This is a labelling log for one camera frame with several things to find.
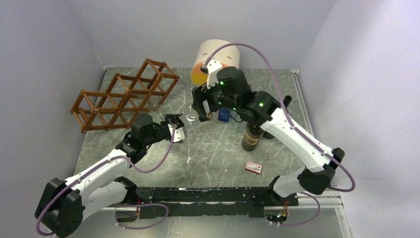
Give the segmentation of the clear bottle black gold label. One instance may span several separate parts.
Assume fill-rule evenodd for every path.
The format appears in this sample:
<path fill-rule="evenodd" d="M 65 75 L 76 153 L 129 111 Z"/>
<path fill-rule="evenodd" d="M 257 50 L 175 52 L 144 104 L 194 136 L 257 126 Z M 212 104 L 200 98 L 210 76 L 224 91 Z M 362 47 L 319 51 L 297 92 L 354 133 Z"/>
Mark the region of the clear bottle black gold label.
<path fill-rule="evenodd" d="M 213 119 L 213 114 L 211 112 L 204 113 L 204 114 L 199 116 L 199 121 L 200 122 L 206 122 L 206 121 L 210 121 L 212 119 Z"/>

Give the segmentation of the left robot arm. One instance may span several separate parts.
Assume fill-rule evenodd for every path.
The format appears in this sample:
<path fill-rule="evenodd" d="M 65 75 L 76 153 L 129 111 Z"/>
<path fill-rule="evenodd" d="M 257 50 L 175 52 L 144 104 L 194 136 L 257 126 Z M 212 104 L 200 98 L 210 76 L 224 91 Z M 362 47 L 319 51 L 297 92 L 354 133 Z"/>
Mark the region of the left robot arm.
<path fill-rule="evenodd" d="M 66 238 L 86 218 L 109 205 L 133 205 L 137 200 L 137 186 L 118 174 L 130 168 L 141 174 L 159 169 L 173 144 L 185 139 L 182 118 L 182 114 L 166 114 L 156 123 L 150 114 L 140 114 L 130 132 L 101 160 L 64 180 L 51 179 L 35 211 L 36 233 L 42 237 Z M 161 160 L 148 170 L 137 167 L 148 147 L 163 140 L 169 141 L 169 146 Z"/>

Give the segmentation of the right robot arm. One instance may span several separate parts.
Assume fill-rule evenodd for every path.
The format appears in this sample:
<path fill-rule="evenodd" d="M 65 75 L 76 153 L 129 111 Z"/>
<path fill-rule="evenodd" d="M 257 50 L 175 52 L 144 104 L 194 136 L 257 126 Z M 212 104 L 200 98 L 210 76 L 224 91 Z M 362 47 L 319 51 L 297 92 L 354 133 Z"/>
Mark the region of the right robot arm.
<path fill-rule="evenodd" d="M 280 205 L 293 193 L 307 191 L 321 195 L 330 187 L 337 163 L 345 154 L 342 149 L 332 149 L 317 141 L 268 92 L 253 91 L 243 71 L 230 66 L 211 75 L 216 77 L 214 85 L 204 83 L 192 89 L 192 108 L 202 121 L 220 108 L 233 110 L 242 120 L 273 135 L 304 163 L 298 170 L 274 180 L 267 192 L 272 205 Z"/>

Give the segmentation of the brown wooden wine rack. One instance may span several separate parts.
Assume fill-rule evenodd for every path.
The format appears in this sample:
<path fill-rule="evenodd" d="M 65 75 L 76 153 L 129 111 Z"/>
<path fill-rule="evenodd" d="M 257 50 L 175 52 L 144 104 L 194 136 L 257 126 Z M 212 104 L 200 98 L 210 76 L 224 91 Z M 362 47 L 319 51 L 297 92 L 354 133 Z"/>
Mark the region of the brown wooden wine rack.
<path fill-rule="evenodd" d="M 103 92 L 81 90 L 70 113 L 82 133 L 128 129 L 140 113 L 158 111 L 179 79 L 167 63 L 146 58 L 136 74 L 116 73 Z"/>

